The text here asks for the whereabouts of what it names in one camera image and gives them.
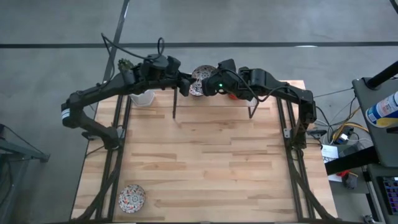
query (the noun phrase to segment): wooden table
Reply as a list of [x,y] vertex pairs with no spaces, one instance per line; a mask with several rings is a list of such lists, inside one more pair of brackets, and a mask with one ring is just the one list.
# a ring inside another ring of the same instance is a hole
[[[301,80],[289,82],[305,88]],[[116,202],[114,222],[296,221],[275,98],[261,103],[253,119],[247,101],[226,95],[179,95],[176,119],[172,102],[172,90],[156,91],[151,107],[130,112],[118,192],[138,184],[147,198],[133,214]],[[96,120],[111,125],[115,106],[116,97],[101,101]],[[91,142],[88,152],[102,144]],[[102,149],[85,160],[72,218],[98,193],[105,157]],[[336,217],[319,146],[309,144],[304,159],[312,192]]]

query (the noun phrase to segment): concrete floor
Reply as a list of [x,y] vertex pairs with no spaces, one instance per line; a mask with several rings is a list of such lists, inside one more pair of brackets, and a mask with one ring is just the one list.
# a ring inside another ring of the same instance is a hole
[[[0,44],[100,43],[101,32],[112,39],[122,3],[2,0]],[[155,42],[159,36],[166,42],[396,41],[397,21],[388,0],[132,0],[121,42]],[[396,61],[397,52],[398,47],[165,50],[182,62],[184,72],[233,58],[238,67],[263,68],[281,80],[304,80],[314,95],[373,76]],[[0,49],[0,123],[51,153],[46,164],[30,163],[13,223],[68,220],[87,141],[79,129],[62,126],[60,105],[71,92],[100,82],[106,62],[105,49]],[[318,98],[317,105],[331,119],[352,97],[346,91]],[[86,113],[93,115],[90,109]],[[344,110],[335,121],[347,114]],[[360,116],[355,120],[363,122]],[[340,218],[356,221],[369,213],[364,196],[333,193]]]

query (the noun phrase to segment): white container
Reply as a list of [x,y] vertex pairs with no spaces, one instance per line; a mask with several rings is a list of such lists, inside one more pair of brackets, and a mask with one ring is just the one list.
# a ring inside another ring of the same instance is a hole
[[137,106],[150,106],[155,98],[155,91],[147,90],[140,95],[130,94],[129,96]]

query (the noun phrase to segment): spray can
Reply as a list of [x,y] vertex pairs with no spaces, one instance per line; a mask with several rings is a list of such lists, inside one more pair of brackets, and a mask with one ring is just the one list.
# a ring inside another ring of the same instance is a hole
[[398,91],[367,109],[366,119],[378,128],[398,123]]

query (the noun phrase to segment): red object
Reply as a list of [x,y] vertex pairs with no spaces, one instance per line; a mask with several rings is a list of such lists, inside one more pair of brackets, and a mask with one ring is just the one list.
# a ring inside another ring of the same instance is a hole
[[238,98],[234,94],[228,94],[229,98],[232,100],[238,100]]
[[343,172],[337,173],[336,175],[339,176],[339,177],[344,177],[348,173],[349,173],[349,170],[344,170]]

